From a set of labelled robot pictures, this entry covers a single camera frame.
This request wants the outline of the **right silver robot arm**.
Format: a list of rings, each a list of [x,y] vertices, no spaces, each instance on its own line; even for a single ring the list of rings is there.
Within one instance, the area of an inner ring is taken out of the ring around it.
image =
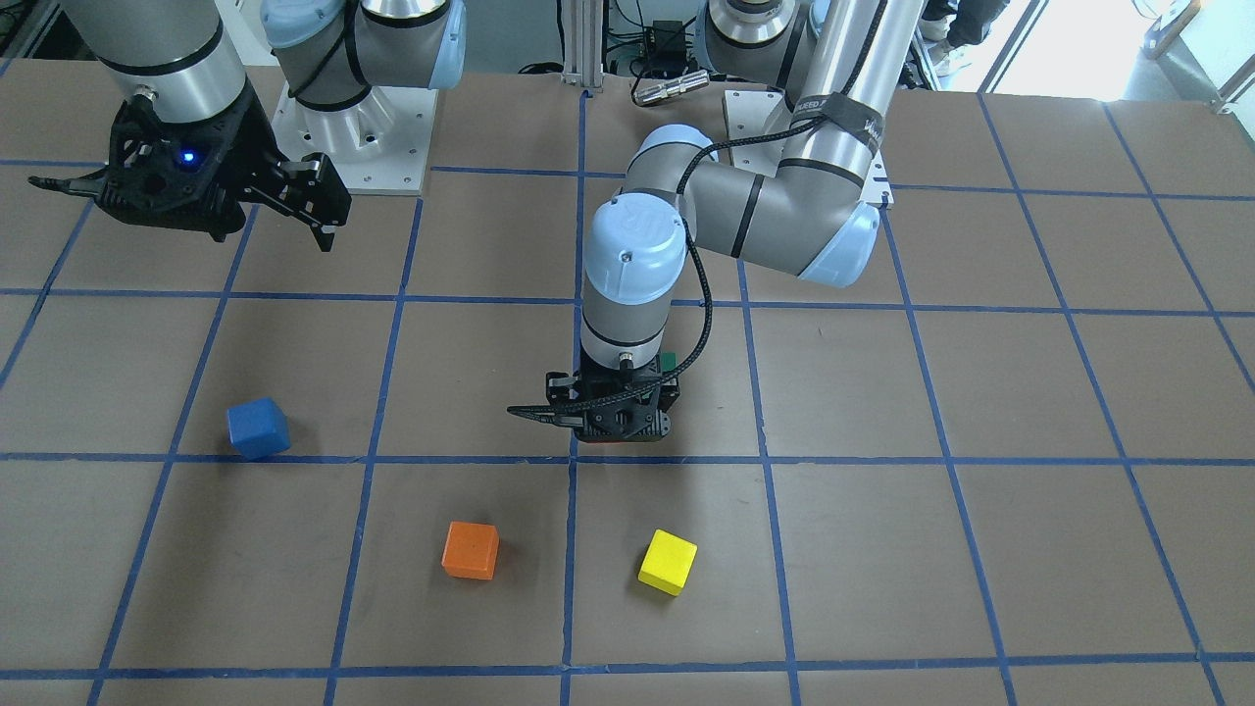
[[[265,1],[264,31],[297,109],[287,155],[211,1],[68,1],[123,93],[105,166],[31,186],[88,198],[134,227],[243,229],[243,204],[301,221],[328,253],[348,223],[339,166],[400,144],[389,89],[442,90],[466,66],[462,1]]]

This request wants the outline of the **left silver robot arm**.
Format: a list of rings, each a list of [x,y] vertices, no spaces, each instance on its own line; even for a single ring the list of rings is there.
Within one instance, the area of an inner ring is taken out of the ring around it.
[[[713,326],[702,250],[832,287],[865,270],[878,206],[863,184],[922,1],[708,1],[702,63],[783,94],[766,133],[714,142],[659,125],[584,237],[579,366],[520,419],[579,441],[671,431],[678,376]]]

